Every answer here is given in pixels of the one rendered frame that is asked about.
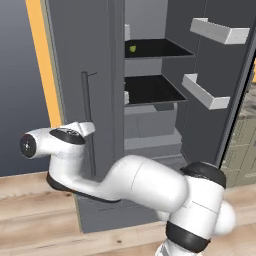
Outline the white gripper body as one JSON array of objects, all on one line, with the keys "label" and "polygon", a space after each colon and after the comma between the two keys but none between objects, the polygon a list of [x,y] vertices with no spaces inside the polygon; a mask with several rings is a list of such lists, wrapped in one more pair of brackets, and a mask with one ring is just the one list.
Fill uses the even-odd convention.
[{"label": "white gripper body", "polygon": [[92,122],[76,122],[75,130],[83,137],[87,137],[95,132],[95,126]]}]

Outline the grey fridge crisper drawer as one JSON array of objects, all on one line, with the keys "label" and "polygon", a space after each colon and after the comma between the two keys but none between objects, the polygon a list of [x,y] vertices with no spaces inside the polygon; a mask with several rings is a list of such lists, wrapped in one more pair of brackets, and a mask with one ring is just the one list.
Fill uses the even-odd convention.
[{"label": "grey fridge crisper drawer", "polygon": [[146,138],[174,133],[176,103],[126,107],[124,110],[124,135],[126,138]]}]

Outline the black fridge shelf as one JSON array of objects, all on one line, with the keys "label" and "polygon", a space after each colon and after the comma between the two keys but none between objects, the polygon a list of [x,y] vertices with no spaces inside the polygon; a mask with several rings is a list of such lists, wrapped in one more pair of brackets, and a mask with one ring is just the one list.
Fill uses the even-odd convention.
[{"label": "black fridge shelf", "polygon": [[[136,45],[135,53],[129,47]],[[194,54],[169,39],[135,39],[125,42],[126,59],[181,58],[193,57]]]},{"label": "black fridge shelf", "polygon": [[129,93],[129,106],[186,101],[163,75],[126,77],[125,90]]}]

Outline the grey closed fridge door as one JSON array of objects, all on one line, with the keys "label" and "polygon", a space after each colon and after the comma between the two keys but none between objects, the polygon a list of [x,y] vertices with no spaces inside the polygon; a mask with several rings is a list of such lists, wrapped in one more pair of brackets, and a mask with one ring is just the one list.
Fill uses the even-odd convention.
[{"label": "grey closed fridge door", "polygon": [[81,72],[88,72],[96,177],[86,145],[82,174],[100,181],[124,151],[124,0],[47,0],[66,124],[86,121]]}]

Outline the grey fridge bottom drawer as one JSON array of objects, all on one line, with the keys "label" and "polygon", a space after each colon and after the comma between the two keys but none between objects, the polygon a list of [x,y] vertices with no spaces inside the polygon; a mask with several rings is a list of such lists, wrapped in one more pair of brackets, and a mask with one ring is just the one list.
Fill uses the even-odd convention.
[{"label": "grey fridge bottom drawer", "polygon": [[158,220],[154,210],[129,200],[107,203],[79,195],[74,198],[80,230],[83,233],[133,227]]}]

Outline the white fridge door bin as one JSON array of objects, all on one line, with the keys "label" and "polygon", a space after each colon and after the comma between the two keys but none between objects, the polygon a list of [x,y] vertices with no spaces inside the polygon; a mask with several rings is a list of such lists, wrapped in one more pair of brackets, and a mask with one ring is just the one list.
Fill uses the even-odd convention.
[{"label": "white fridge door bin", "polygon": [[214,97],[197,83],[197,74],[185,74],[182,85],[208,110],[226,109],[229,105],[229,97]]},{"label": "white fridge door bin", "polygon": [[190,31],[224,45],[243,45],[246,43],[249,28],[231,28],[209,22],[207,18],[193,18]]}]

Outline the grey open fridge door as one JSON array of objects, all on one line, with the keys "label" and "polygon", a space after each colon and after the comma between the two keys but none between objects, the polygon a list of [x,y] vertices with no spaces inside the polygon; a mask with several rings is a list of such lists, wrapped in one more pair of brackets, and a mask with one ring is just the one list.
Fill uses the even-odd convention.
[{"label": "grey open fridge door", "polygon": [[[165,59],[162,74],[187,101],[178,106],[176,128],[182,134],[182,153],[189,162],[220,162],[238,102],[243,98],[253,58],[253,36],[243,45],[223,45],[190,31],[194,18],[231,28],[256,27],[256,0],[169,0],[165,35],[193,53]],[[228,97],[226,109],[209,110],[182,85],[195,74],[197,83],[214,97]]]}]

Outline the dark grey fridge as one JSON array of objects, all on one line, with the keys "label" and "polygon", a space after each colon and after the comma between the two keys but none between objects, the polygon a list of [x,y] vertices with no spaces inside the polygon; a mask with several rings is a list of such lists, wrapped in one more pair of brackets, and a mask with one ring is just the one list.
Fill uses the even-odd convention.
[{"label": "dark grey fridge", "polygon": [[[130,25],[131,40],[135,39],[163,39],[166,38],[166,21],[168,14],[169,0],[124,0],[124,91],[125,90],[125,78],[135,76],[150,76],[150,75],[163,75],[162,64],[165,59],[170,58],[152,58],[152,59],[126,59],[125,58],[125,24]],[[250,31],[249,35],[253,36],[253,57],[256,52],[256,27],[254,31]],[[54,78],[57,89],[57,99],[60,108],[61,120],[64,122],[64,115],[61,107],[60,92],[58,89],[57,79],[57,67],[54,58],[51,32],[50,32],[50,47],[51,56],[54,64]],[[177,106],[186,102],[169,102],[176,103]],[[141,105],[124,104],[124,110],[126,107],[134,107]],[[237,116],[237,109],[235,112],[234,120],[231,124],[231,129],[223,154],[221,156],[220,165],[224,159],[226,153],[226,147],[231,136],[233,123]],[[143,155],[148,158],[157,160],[172,168],[178,168],[186,163],[189,163],[182,153],[182,134],[176,128],[171,135],[154,136],[146,138],[126,138],[124,135],[124,151],[123,156],[128,154]]]}]

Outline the beige kitchen cabinets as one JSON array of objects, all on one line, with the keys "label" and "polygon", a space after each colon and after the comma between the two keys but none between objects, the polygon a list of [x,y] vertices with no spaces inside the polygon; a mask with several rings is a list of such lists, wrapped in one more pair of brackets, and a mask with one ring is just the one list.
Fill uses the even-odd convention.
[{"label": "beige kitchen cabinets", "polygon": [[256,83],[245,95],[221,169],[228,187],[256,183]]}]

